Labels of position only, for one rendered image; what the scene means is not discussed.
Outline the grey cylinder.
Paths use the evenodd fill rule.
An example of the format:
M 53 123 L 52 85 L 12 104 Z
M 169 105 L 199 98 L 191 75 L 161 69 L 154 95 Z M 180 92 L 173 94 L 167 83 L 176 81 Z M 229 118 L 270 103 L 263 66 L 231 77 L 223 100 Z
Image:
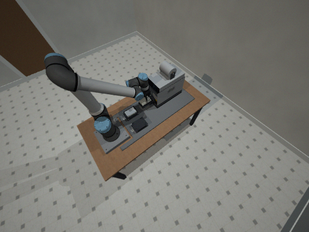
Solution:
M 167 61 L 163 61 L 160 66 L 159 69 L 161 72 L 163 72 L 168 78 L 170 78 L 170 75 L 172 72 L 177 71 L 177 69 L 175 67 L 173 67 L 170 63 L 168 63 Z

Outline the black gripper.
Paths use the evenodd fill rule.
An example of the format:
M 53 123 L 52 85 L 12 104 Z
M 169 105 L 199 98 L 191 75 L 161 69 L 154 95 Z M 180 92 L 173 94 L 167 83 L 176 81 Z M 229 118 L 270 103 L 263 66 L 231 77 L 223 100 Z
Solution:
M 148 95 L 150 95 L 150 94 L 151 94 L 150 88 L 148 88 L 147 90 L 145 90 L 145 92 L 144 92 L 144 97 L 145 97 L 146 103 L 148 103 L 148 100 L 150 99 L 150 97 L 148 98 Z

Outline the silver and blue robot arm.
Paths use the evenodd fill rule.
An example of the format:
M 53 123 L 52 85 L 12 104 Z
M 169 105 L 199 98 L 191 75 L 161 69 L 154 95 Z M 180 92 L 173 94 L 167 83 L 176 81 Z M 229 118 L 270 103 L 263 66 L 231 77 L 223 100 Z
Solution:
M 89 110 L 95 121 L 94 127 L 104 140 L 115 141 L 120 135 L 120 130 L 113 125 L 106 106 L 99 103 L 91 92 L 130 97 L 140 101 L 144 97 L 144 90 L 149 88 L 147 74 L 140 73 L 138 77 L 127 80 L 126 86 L 122 86 L 81 77 L 67 62 L 61 54 L 47 54 L 44 58 L 47 77 L 55 85 L 70 91 Z

